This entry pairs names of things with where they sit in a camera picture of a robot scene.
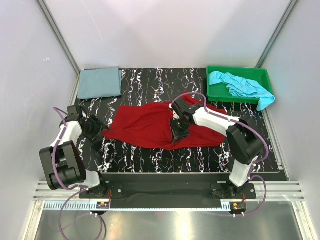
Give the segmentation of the red t shirt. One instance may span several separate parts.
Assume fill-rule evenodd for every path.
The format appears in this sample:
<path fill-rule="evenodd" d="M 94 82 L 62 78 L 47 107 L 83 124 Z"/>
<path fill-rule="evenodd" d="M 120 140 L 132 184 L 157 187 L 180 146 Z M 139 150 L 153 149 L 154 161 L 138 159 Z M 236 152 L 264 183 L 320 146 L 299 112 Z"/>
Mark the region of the red t shirt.
<path fill-rule="evenodd" d="M 192 125 L 189 136 L 172 142 L 169 102 L 152 102 L 142 106 L 122 105 L 109 129 L 102 132 L 107 140 L 118 140 L 140 148 L 176 150 L 181 148 L 218 147 L 225 136 L 206 127 Z"/>

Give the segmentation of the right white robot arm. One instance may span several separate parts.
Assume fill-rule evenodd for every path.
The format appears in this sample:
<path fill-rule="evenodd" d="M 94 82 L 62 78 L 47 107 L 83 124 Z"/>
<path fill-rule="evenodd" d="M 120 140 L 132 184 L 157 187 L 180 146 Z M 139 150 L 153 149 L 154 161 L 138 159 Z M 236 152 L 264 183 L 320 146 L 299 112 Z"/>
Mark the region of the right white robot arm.
<path fill-rule="evenodd" d="M 232 117 L 210 110 L 205 103 L 190 105 L 182 98 L 170 103 L 169 109 L 173 112 L 172 142 L 187 138 L 190 126 L 205 127 L 227 138 L 234 158 L 233 168 L 226 183 L 211 186 L 211 194 L 214 199 L 221 200 L 243 198 L 254 162 L 265 148 L 254 122 L 249 117 Z"/>

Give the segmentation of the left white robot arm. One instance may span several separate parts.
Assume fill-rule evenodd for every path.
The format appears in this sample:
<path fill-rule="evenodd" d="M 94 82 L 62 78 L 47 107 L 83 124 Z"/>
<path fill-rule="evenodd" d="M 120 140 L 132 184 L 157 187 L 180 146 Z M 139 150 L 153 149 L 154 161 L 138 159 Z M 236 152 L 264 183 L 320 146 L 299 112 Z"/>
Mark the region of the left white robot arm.
<path fill-rule="evenodd" d="M 39 151 L 47 185 L 53 191 L 71 191 L 80 187 L 86 189 L 80 194 L 81 198 L 104 198 L 108 194 L 108 184 L 101 173 L 86 169 L 77 142 L 80 137 L 86 138 L 91 143 L 91 150 L 101 160 L 99 151 L 106 126 L 95 115 L 87 115 L 79 105 L 68 106 L 65 114 L 57 138 L 49 147 Z"/>

